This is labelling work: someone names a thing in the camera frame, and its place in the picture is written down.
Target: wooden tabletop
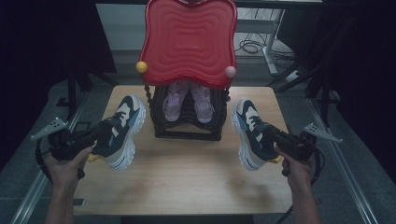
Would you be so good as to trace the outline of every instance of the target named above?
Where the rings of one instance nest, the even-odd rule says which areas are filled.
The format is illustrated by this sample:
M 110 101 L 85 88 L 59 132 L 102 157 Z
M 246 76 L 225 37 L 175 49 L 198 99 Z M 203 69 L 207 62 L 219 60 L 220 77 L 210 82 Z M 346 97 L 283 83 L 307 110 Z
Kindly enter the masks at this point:
M 76 215 L 263 214 L 283 213 L 291 206 L 281 162 L 246 170 L 238 157 L 241 140 L 231 124 L 233 104 L 244 97 L 253 101 L 263 120 L 286 131 L 272 89 L 231 87 L 218 142 L 156 138 L 143 86 L 115 87 L 104 118 L 112 116 L 121 99 L 132 93 L 147 109 L 146 121 L 134 137 L 132 164 L 114 171 L 104 161 L 87 162 L 86 176 L 75 194 L 85 203 L 75 206 Z

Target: white sneaker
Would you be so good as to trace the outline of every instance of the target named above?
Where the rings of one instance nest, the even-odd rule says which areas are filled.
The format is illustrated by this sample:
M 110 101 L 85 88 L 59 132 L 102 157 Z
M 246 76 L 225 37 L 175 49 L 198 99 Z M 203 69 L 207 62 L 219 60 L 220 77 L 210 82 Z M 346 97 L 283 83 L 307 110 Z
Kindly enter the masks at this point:
M 99 156 L 114 170 L 123 170 L 134 158 L 134 136 L 146 118 L 143 101 L 136 95 L 125 96 L 116 113 L 100 122 L 100 137 L 93 148 L 90 161 Z
M 178 119 L 181 105 L 188 90 L 188 81 L 175 82 L 169 86 L 168 96 L 163 100 L 163 113 L 167 120 L 175 121 Z
M 210 89 L 192 82 L 190 91 L 195 101 L 194 107 L 198 120 L 201 123 L 208 123 L 212 120 L 213 111 L 215 111 L 213 105 L 210 104 Z
M 248 99 L 239 99 L 233 105 L 231 122 L 241 137 L 239 160 L 249 171 L 260 169 L 268 161 L 277 161 L 274 141 L 262 134 L 265 122 L 260 118 L 254 104 Z

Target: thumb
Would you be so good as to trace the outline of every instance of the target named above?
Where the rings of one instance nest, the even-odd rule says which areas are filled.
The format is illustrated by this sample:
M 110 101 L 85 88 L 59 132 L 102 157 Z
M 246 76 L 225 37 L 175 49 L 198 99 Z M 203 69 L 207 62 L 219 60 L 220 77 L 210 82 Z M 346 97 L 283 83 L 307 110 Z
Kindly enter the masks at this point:
M 282 157 L 285 158 L 286 161 L 290 161 L 293 160 L 293 158 L 291 156 L 289 156 L 288 154 L 286 154 L 285 152 L 282 151 L 282 149 L 280 147 L 274 147 L 274 150 L 281 155 Z
M 92 147 L 84 148 L 77 154 L 77 156 L 72 160 L 72 162 L 74 163 L 74 165 L 79 167 L 81 164 L 84 164 L 85 160 L 87 160 L 91 152 L 92 152 Z

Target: pink ball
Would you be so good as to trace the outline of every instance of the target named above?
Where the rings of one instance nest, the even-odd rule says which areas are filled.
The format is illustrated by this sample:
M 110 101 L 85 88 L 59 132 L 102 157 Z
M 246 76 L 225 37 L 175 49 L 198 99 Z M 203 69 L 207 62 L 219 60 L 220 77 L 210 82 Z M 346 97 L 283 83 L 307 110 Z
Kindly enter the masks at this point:
M 229 78 L 233 78 L 236 76 L 236 69 L 233 66 L 228 66 L 225 68 L 225 75 Z

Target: black and white sneaker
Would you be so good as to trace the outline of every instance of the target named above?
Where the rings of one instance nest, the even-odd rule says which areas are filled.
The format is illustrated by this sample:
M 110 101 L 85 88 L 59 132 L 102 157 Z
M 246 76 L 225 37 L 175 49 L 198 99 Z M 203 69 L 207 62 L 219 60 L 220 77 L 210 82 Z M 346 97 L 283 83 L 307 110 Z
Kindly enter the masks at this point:
M 105 119 L 107 129 L 98 138 L 92 154 L 103 157 L 108 166 L 123 170 L 134 157 L 133 137 L 143 126 L 146 108 L 137 96 L 125 96 L 113 117 Z
M 249 170 L 260 169 L 267 161 L 275 160 L 274 141 L 262 134 L 264 122 L 254 104 L 248 99 L 239 99 L 233 106 L 233 128 L 242 139 L 239 160 Z

